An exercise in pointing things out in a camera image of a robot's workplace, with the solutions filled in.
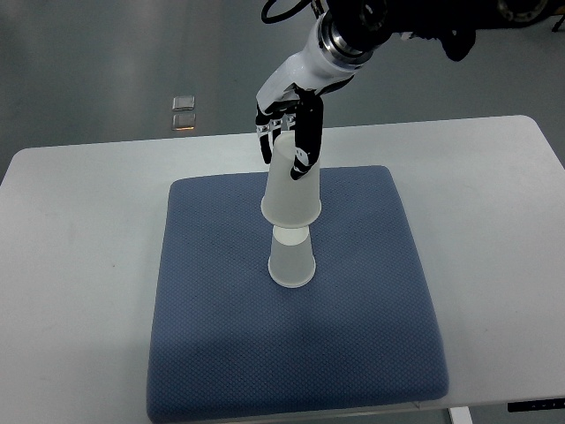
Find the black cable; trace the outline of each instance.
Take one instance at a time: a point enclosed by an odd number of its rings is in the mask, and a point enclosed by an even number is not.
[[[276,22],[282,22],[302,11],[308,4],[310,4],[310,1],[311,0],[300,0],[292,9],[289,9],[279,15],[267,16],[268,11],[271,9],[273,4],[276,3],[276,0],[267,0],[265,6],[263,6],[263,10],[261,11],[261,20],[266,24],[275,24]]]

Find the translucent plastic cup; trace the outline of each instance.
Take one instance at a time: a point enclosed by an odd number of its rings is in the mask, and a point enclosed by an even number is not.
[[[273,227],[268,272],[283,287],[298,288],[312,280],[316,260],[308,227],[287,229]]]
[[[320,161],[295,181],[290,177],[295,150],[294,132],[284,132],[275,140],[261,212],[277,227],[306,227],[321,212]]]

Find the upside-down cup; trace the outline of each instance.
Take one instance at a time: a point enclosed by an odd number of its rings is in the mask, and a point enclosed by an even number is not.
[[[315,271],[310,229],[274,226],[271,255],[268,258],[271,278],[283,287],[298,288],[312,280]]]
[[[261,212],[282,228],[301,228],[313,223],[321,212],[320,161],[301,179],[290,177],[295,155],[294,132],[284,132],[275,140]]]

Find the plastic cup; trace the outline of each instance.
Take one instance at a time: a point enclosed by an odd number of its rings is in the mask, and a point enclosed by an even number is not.
[[[261,212],[277,227],[306,227],[321,212],[320,160],[295,181],[290,177],[295,150],[294,132],[284,132],[275,140]]]
[[[283,287],[298,288],[316,271],[308,227],[287,229],[274,226],[268,272]]]

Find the black fingertip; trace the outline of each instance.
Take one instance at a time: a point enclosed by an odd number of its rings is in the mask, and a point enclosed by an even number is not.
[[[271,147],[268,143],[268,134],[260,138],[261,154],[263,155],[263,161],[266,164],[271,163],[271,158],[273,157],[273,152],[271,152]]]
[[[302,172],[296,172],[296,171],[294,170],[294,168],[292,168],[292,169],[290,170],[290,177],[291,177],[292,179],[294,179],[295,181],[298,181],[298,180],[301,179],[304,175],[305,175],[305,174],[303,174]]]

